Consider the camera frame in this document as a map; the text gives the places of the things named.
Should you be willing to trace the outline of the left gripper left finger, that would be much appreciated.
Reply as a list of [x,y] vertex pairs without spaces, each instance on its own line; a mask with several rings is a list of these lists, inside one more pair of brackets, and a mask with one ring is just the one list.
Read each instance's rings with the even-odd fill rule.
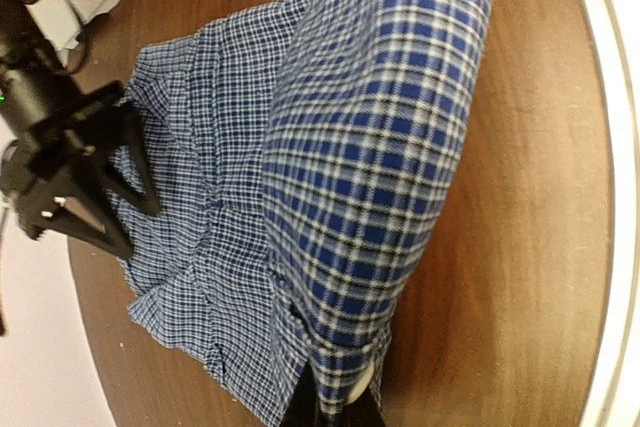
[[313,371],[311,366],[306,364],[283,415],[280,427],[322,427],[324,425]]

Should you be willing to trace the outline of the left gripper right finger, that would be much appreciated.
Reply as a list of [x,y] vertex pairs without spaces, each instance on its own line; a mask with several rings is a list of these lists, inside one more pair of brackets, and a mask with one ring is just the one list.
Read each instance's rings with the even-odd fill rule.
[[386,427],[380,408],[369,387],[357,400],[344,408],[341,422],[344,427]]

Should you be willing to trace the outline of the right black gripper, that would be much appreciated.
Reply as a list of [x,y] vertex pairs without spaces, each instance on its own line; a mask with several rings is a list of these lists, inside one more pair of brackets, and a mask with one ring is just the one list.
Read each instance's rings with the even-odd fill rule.
[[[144,145],[143,123],[131,102],[118,103],[122,84],[84,94],[23,131],[9,154],[9,206],[32,240],[53,230],[119,258],[133,244],[111,209],[107,192],[145,215],[161,203]],[[110,161],[126,147],[142,192]]]

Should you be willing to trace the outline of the blue dotted shirt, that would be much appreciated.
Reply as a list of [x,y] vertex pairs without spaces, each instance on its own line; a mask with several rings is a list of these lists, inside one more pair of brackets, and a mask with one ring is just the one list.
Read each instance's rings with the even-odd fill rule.
[[277,0],[145,47],[163,211],[112,204],[132,320],[269,426],[380,367],[460,162],[492,0]]

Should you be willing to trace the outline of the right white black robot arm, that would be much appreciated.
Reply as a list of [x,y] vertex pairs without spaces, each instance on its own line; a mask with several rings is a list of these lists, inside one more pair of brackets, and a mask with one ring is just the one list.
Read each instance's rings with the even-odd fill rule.
[[142,120],[118,81],[80,90],[28,9],[37,2],[1,0],[1,117],[15,137],[1,155],[2,197],[33,240],[51,230],[129,258],[109,194],[161,211]]

